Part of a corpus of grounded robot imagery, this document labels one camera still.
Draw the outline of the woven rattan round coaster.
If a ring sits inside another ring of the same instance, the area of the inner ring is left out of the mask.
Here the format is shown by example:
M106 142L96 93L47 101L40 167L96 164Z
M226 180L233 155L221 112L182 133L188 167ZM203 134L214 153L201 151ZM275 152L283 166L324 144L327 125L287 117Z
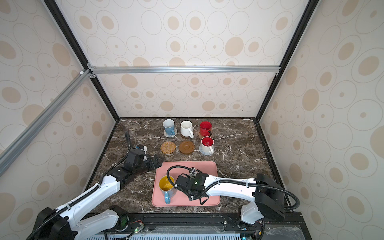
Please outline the woven rattan round coaster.
M161 152L163 154L172 154L176 150L176 144L171 141L166 141L161 144Z

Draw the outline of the blue mug yellow inside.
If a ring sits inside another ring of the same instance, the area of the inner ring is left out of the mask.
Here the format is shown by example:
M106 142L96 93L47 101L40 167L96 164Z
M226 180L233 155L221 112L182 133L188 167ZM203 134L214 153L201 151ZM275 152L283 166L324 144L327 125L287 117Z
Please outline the blue mug yellow inside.
M159 181L159 188L167 205L171 203L172 197L177 193L177 189L173 185L174 183L175 180L172 176L170 176L170 180L167 176L164 176Z

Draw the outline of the brown wooden coaster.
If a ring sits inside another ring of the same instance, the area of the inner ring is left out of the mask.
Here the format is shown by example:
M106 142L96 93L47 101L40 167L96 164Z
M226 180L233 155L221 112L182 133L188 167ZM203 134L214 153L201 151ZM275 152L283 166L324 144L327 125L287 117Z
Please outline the brown wooden coaster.
M183 136L182 134L180 134L180 136L181 136L183 139L191 139L190 137L188 137L188 136Z
M183 141L179 144L179 151L182 154L189 155L195 150L195 145L191 141Z

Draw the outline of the blue floral mug white inside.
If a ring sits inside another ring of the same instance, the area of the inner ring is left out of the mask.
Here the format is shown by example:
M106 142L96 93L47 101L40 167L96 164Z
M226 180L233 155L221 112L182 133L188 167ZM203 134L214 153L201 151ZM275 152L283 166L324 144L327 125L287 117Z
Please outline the blue floral mug white inside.
M163 128L169 135L173 135L175 133L175 122L172 119L166 119L163 121Z

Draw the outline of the white mug red inside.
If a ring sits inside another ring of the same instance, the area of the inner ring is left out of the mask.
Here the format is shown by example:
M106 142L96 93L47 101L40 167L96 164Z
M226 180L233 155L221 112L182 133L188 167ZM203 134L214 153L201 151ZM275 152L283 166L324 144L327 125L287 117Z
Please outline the white mug red inside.
M214 153L214 139L212 137L203 137L200 146L204 152Z

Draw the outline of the dark red mug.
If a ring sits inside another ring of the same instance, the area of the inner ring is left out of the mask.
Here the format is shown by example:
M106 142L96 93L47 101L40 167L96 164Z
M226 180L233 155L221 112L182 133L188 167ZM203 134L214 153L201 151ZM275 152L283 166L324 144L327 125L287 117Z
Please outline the dark red mug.
M208 121L203 121L200 123L200 135L203 137L211 137L212 136L212 123Z

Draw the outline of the multicolour woven round coaster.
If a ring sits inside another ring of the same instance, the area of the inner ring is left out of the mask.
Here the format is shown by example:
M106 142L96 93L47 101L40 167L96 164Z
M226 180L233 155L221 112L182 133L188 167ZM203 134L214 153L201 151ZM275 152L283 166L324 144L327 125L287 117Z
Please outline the multicolour woven round coaster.
M178 133L178 130L175 129L175 133L173 135L169 135L165 130L164 130L164 136L167 137L167 138L173 138L177 135Z

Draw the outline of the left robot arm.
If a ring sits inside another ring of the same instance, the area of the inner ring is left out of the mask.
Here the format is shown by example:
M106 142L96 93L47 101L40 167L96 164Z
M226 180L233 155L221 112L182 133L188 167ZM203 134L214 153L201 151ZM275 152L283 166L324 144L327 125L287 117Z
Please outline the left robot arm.
M105 229L111 229L121 221L124 210L107 210L85 219L84 217L108 197L116 194L139 175L160 168L164 158L147 154L147 147L131 145L129 132L125 132L129 144L122 160L110 167L99 181L73 200L39 212L29 240L80 240Z

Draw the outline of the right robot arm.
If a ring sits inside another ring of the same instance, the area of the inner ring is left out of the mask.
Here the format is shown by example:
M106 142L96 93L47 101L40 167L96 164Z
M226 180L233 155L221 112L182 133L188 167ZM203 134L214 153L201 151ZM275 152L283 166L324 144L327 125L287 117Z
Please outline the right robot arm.
M189 201L198 200L201 205L214 196L249 201L240 209L240 221L248 225L264 218L283 221L285 212L300 206L300 199L295 194L263 174L250 179L229 179L205 174L196 168L176 165L167 169L167 178Z

